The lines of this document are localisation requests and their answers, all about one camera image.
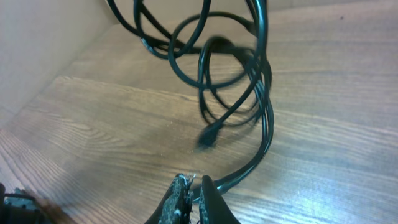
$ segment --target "laminate floor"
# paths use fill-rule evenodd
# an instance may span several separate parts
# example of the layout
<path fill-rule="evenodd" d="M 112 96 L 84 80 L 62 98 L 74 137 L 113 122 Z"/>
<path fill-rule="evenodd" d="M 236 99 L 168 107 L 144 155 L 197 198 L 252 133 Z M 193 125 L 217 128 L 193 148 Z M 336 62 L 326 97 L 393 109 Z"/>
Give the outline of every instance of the laminate floor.
<path fill-rule="evenodd" d="M 397 223 L 398 1 L 288 9 L 269 20 L 275 136 L 227 204 L 242 223 Z M 199 42 L 212 34 L 255 41 L 223 19 Z M 194 77 L 197 60 L 178 62 Z M 212 57 L 215 80 L 240 69 Z M 247 84 L 222 94 L 233 102 Z M 59 205 L 69 217 L 60 223 L 143 223 L 175 174 L 220 178 L 260 143 L 259 126 L 224 129 L 200 150 L 204 127 L 197 90 L 116 25 L 0 130 L 0 179 Z"/>

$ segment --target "wire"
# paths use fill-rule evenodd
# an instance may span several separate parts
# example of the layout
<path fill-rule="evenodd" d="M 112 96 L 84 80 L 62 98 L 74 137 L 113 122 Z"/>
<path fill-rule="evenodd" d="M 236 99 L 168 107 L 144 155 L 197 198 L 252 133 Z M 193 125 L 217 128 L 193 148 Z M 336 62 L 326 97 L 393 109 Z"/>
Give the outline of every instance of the wire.
<path fill-rule="evenodd" d="M 256 124 L 257 121 L 261 119 L 262 139 L 256 155 L 239 170 L 215 181 L 220 193 L 226 193 L 257 167 L 268 151 L 274 133 L 274 112 L 269 99 L 272 72 L 266 55 L 268 35 L 266 0 L 246 0 L 246 4 L 252 15 L 252 21 L 228 12 L 210 12 L 211 0 L 203 0 L 201 13 L 185 19 L 176 27 L 172 34 L 170 34 L 148 11 L 142 3 L 142 0 L 134 0 L 134 22 L 137 28 L 133 28 L 133 26 L 123 18 L 114 0 L 107 1 L 114 15 L 123 27 L 134 35 L 139 36 L 148 51 L 158 58 L 168 60 L 173 71 L 182 81 L 192 87 L 198 88 L 200 113 L 205 122 L 208 123 L 208 126 L 199 137 L 198 142 L 200 144 L 206 146 L 212 145 L 216 141 L 219 130 L 224 126 L 237 127 L 250 121 Z M 166 42 L 145 34 L 141 26 L 141 14 L 143 14 L 162 35 L 168 38 L 169 41 Z M 235 46 L 230 40 L 220 36 L 211 37 L 202 47 L 195 47 L 194 44 L 203 31 L 208 17 L 227 17 L 240 23 L 252 35 L 257 37 L 256 49 L 253 50 L 246 47 Z M 198 20 L 198 24 L 187 43 L 178 40 L 177 37 L 184 27 L 195 20 Z M 226 82 L 213 83 L 210 75 L 210 57 L 213 53 L 233 55 L 241 63 L 243 72 Z M 188 77 L 177 65 L 176 59 L 185 54 L 200 55 L 197 80 Z M 249 86 L 233 105 L 227 105 L 218 95 L 217 90 L 239 82 L 246 75 L 250 79 Z M 203 94 L 205 91 L 210 91 L 220 105 L 226 109 L 225 114 L 220 118 L 217 118 L 207 106 Z M 252 106 L 246 110 L 238 110 L 253 91 L 256 100 Z M 226 120 L 234 113 L 246 115 L 247 118 L 237 123 L 227 123 Z M 200 198 L 200 189 L 200 185 L 192 188 L 194 202 L 197 202 Z"/>

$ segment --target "wooden surface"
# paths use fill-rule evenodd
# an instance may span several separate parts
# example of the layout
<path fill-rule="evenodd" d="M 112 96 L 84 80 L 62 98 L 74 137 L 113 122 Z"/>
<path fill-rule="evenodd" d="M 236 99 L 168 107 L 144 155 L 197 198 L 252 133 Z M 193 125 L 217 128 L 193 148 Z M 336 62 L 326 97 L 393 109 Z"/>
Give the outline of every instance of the wooden surface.
<path fill-rule="evenodd" d="M 397 12 L 397 1 L 369 1 L 270 13 L 274 140 L 224 195 L 242 223 L 398 222 Z M 239 29 L 221 20 L 204 36 L 254 41 Z M 195 75 L 197 57 L 179 63 Z M 212 57 L 216 80 L 240 69 Z M 143 223 L 176 173 L 217 179 L 257 151 L 259 126 L 197 149 L 196 93 L 114 26 L 0 131 L 0 180 L 77 223 Z"/>

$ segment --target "power cord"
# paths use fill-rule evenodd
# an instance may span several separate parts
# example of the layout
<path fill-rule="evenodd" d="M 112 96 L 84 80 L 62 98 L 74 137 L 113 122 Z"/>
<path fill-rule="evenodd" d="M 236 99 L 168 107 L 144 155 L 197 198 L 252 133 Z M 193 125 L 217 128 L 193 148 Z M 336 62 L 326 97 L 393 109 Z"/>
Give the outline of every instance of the power cord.
<path fill-rule="evenodd" d="M 168 60 L 173 68 L 173 71 L 182 81 L 188 85 L 191 85 L 192 87 L 198 88 L 200 113 L 205 122 L 208 124 L 199 137 L 199 144 L 204 146 L 213 145 L 220 129 L 224 126 L 237 127 L 250 121 L 252 121 L 253 124 L 256 124 L 261 118 L 262 139 L 261 145 L 256 155 L 239 170 L 227 175 L 226 177 L 214 181 L 220 194 L 226 193 L 230 188 L 238 184 L 247 175 L 249 175 L 254 168 L 256 168 L 269 149 L 272 141 L 272 135 L 274 133 L 274 112 L 269 99 L 272 73 L 271 66 L 269 65 L 266 55 L 268 35 L 266 0 L 246 0 L 246 4 L 248 5 L 252 15 L 252 21 L 228 12 L 210 12 L 211 0 L 204 0 L 201 13 L 185 19 L 180 25 L 177 26 L 173 34 L 170 34 L 155 19 L 155 17 L 142 3 L 142 0 L 134 0 L 134 20 L 136 28 L 133 28 L 133 26 L 123 18 L 114 0 L 107 1 L 114 15 L 123 25 L 123 27 L 132 32 L 134 35 L 139 36 L 145 47 L 156 57 Z M 168 38 L 169 42 L 159 40 L 155 37 L 145 34 L 141 26 L 141 14 L 143 14 L 162 35 Z M 227 17 L 240 23 L 252 35 L 257 37 L 256 49 L 253 50 L 247 47 L 235 46 L 230 40 L 220 36 L 211 37 L 202 47 L 193 46 L 203 31 L 208 17 Z M 198 20 L 198 24 L 187 43 L 178 40 L 177 37 L 183 28 L 195 20 Z M 211 81 L 210 75 L 210 57 L 213 53 L 233 55 L 242 64 L 243 72 L 227 82 L 213 83 Z M 176 59 L 185 54 L 200 55 L 197 80 L 188 77 L 177 65 Z M 233 105 L 227 105 L 220 95 L 217 94 L 217 90 L 237 83 L 246 75 L 251 81 L 250 85 Z M 217 118 L 210 111 L 203 94 L 205 90 L 210 91 L 220 105 L 226 109 L 226 112 L 222 117 Z M 254 91 L 256 96 L 254 104 L 248 110 L 239 111 L 238 108 L 248 98 L 252 91 Z M 247 115 L 247 118 L 238 123 L 227 123 L 226 120 L 233 113 L 245 114 Z M 192 192 L 193 201 L 198 202 L 200 198 L 201 185 L 192 187 Z"/>

